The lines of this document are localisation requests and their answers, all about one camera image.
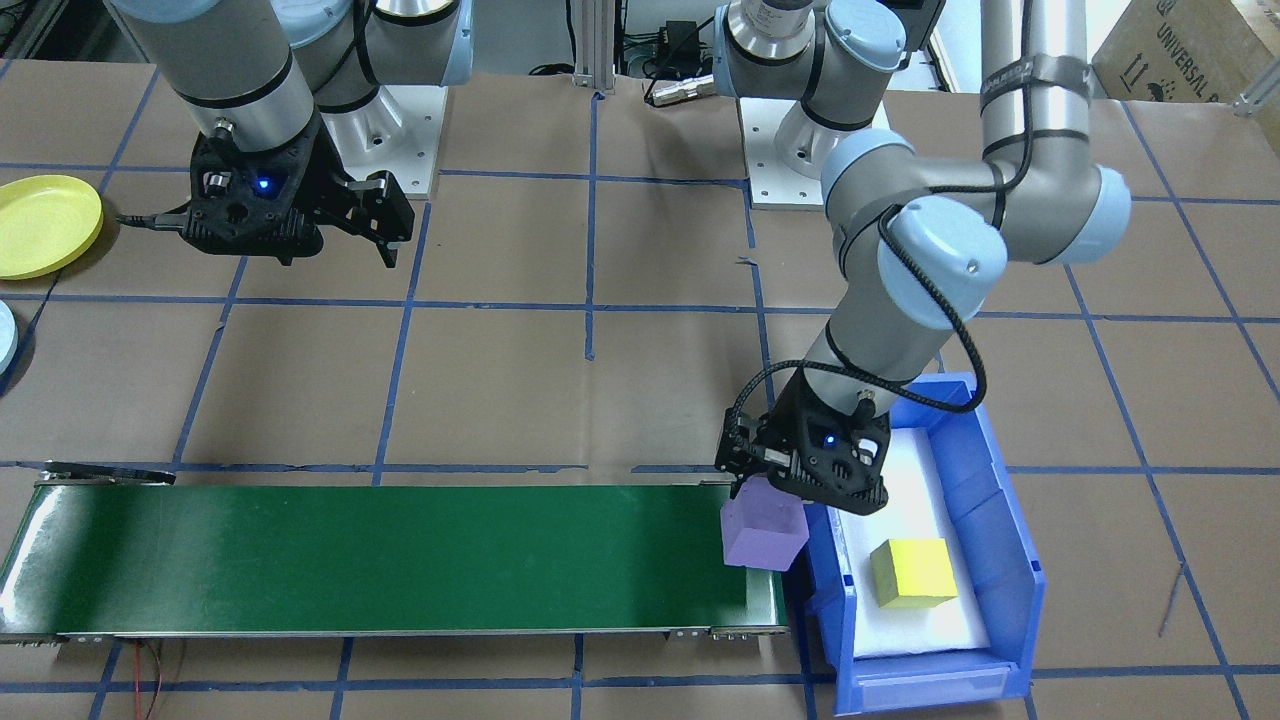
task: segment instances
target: white foam padding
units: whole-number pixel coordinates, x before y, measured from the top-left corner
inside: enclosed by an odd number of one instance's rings
[[[928,433],[922,428],[895,429],[883,474],[888,488],[883,510],[865,518],[840,515],[858,589],[854,657],[989,647],[960,539],[947,516]],[[884,541],[897,538],[946,539],[959,596],[937,607],[881,607],[870,556]]]

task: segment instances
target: light blue joint cap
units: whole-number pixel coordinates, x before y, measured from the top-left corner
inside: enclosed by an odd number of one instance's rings
[[[178,24],[204,15],[219,0],[111,0],[118,10],[147,23]]]
[[[831,0],[827,28],[864,65],[891,73],[902,63],[906,29],[897,13],[876,0]]]
[[[836,145],[835,150],[827,155],[827,161],[822,164],[822,202],[827,204],[827,197],[831,196],[831,188],[840,179],[840,176],[845,174],[845,170],[850,165],[858,161],[859,158],[876,150],[877,147],[884,147],[886,145],[901,145],[911,152],[915,152],[915,147],[906,141],[905,137],[897,135],[891,129],[884,128],[863,128],[854,131],[845,140],[841,140]]]
[[[1133,197],[1129,195],[1129,186],[1124,182],[1124,176],[1098,165],[1102,173],[1102,186],[1098,188],[1098,200],[1093,204],[1093,211],[1084,227],[1076,233],[1071,245],[1060,252],[1057,258],[1050,260],[1053,264],[1092,263],[1102,258],[1115,247],[1124,231],[1129,227],[1129,211],[1133,209]]]
[[[1009,263],[996,228],[972,208],[940,195],[908,202],[888,229],[964,320],[978,314]],[[942,309],[884,242],[876,261],[886,292],[902,313],[927,328],[951,328]]]
[[[724,10],[728,5],[716,8],[716,45],[712,50],[712,78],[716,81],[716,94],[723,97],[737,97],[733,90],[733,77],[728,72],[728,37],[724,32]]]
[[[271,0],[271,9],[297,50],[337,27],[351,12],[351,0]]]
[[[442,86],[466,85],[471,79],[471,67],[475,63],[475,46],[471,40],[471,0],[461,0],[458,24],[453,31],[453,47],[449,49],[449,61],[444,65]]]

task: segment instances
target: metal connector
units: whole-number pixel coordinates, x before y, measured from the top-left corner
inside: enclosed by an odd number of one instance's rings
[[[173,473],[157,470],[134,470],[132,468],[111,468],[108,465],[84,465],[82,462],[55,462],[49,460],[40,473],[41,486],[172,486],[177,478]]]
[[[1258,77],[1235,96],[1231,109],[1242,118],[1252,118],[1272,97],[1280,95],[1280,58],[1271,60]]]
[[[653,91],[653,106],[664,108],[713,95],[716,95],[716,79],[712,76],[701,76]]]

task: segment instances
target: light blue plate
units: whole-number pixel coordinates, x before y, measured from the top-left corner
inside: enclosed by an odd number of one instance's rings
[[[9,368],[13,354],[18,350],[18,325],[13,322],[9,306],[0,301],[0,373]]]

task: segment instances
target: cardboard box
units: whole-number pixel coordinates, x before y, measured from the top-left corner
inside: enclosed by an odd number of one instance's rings
[[[1231,102],[1280,54],[1280,0],[1133,0],[1093,56],[1107,95]],[[1260,110],[1280,151],[1280,101]]]

